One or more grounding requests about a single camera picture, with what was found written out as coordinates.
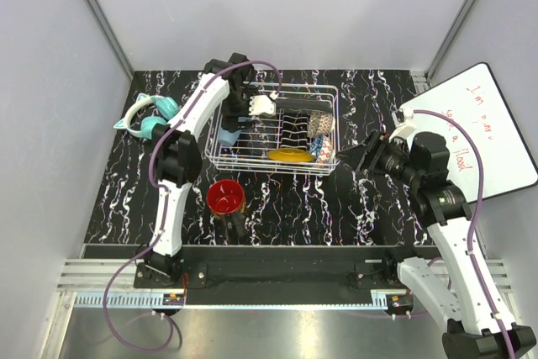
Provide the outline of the red black mug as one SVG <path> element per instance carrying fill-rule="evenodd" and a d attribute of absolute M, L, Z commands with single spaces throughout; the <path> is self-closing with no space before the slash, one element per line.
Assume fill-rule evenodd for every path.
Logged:
<path fill-rule="evenodd" d="M 208 189 L 206 201 L 228 235 L 238 239 L 247 236 L 245 190 L 237 181 L 222 179 L 215 182 Z"/>

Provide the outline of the yellow brown-rimmed bowl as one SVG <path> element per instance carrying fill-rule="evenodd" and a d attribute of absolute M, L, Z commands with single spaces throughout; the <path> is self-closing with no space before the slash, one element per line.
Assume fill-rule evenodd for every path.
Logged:
<path fill-rule="evenodd" d="M 307 163 L 314 160 L 309 152 L 297 148 L 278 148 L 266 153 L 266 157 L 273 161 Z"/>

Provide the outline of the black floral square plate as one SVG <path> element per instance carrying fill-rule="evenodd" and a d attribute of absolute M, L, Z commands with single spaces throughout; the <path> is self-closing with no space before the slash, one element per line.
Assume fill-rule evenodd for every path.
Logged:
<path fill-rule="evenodd" d="M 329 103 L 317 99 L 278 99 L 275 102 L 278 108 L 293 109 L 301 111 L 319 111 L 322 113 L 332 113 L 332 107 Z"/>

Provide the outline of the light blue cup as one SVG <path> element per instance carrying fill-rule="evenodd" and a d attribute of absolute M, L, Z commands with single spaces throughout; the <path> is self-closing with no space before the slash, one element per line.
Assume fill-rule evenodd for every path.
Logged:
<path fill-rule="evenodd" d="M 223 147 L 233 147 L 237 140 L 240 138 L 241 130 L 230 131 L 224 128 L 219 129 L 218 142 Z"/>

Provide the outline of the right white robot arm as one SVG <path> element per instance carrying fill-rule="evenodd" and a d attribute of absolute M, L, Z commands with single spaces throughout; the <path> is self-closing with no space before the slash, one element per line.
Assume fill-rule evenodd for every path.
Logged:
<path fill-rule="evenodd" d="M 386 255 L 382 279 L 390 288 L 405 286 L 419 299 L 442 332 L 447 357 L 521 358 L 535 347 L 534 331 L 516 322 L 469 231 L 472 212 L 448 178 L 444 137 L 420 132 L 405 146 L 374 131 L 337 156 L 355 172 L 388 175 L 409 187 L 412 210 L 435 242 L 451 285 L 424 258 L 402 247 Z"/>

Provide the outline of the red patterned white bowl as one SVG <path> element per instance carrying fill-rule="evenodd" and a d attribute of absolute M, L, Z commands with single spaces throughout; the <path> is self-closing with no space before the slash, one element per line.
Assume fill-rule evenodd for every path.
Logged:
<path fill-rule="evenodd" d="M 319 135 L 328 135 L 333 128 L 334 120 L 331 113 L 313 111 L 309 115 L 308 137 L 315 138 Z"/>

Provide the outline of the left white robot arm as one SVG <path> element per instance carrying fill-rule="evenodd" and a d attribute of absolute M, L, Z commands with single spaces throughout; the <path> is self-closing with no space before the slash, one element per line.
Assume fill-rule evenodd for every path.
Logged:
<path fill-rule="evenodd" d="M 198 138 L 214 111 L 226 99 L 232 107 L 246 105 L 243 82 L 251 71 L 246 55 L 234 53 L 228 61 L 212 59 L 190 98 L 166 124 L 152 132 L 150 182 L 158 189 L 156 223 L 144 254 L 145 268 L 163 288 L 181 280 L 182 221 L 187 196 L 202 169 Z"/>

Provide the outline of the blue patterned bowl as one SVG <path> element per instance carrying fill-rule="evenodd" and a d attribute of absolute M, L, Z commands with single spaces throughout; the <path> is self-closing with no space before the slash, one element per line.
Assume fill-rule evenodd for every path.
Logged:
<path fill-rule="evenodd" d="M 333 144 L 328 135 L 317 135 L 312 139 L 309 152 L 313 157 L 313 162 L 326 164 L 331 162 L 333 150 Z"/>

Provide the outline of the white wire dish rack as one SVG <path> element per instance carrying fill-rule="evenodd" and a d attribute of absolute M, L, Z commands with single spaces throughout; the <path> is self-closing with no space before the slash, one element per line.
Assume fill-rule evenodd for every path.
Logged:
<path fill-rule="evenodd" d="M 335 119 L 328 134 L 334 148 L 331 162 L 283 162 L 266 157 L 268 151 L 283 147 L 309 152 L 313 139 L 307 136 L 309 111 L 277 107 L 274 116 L 248 118 L 240 138 L 233 147 L 227 148 L 218 142 L 222 124 L 222 107 L 219 107 L 209 123 L 205 145 L 205 155 L 215 168 L 229 172 L 253 171 L 315 176 L 328 176 L 336 168 L 338 159 L 335 154 L 340 148 L 339 89 L 335 86 L 284 83 L 277 100 L 283 98 L 317 99 L 331 105 Z"/>

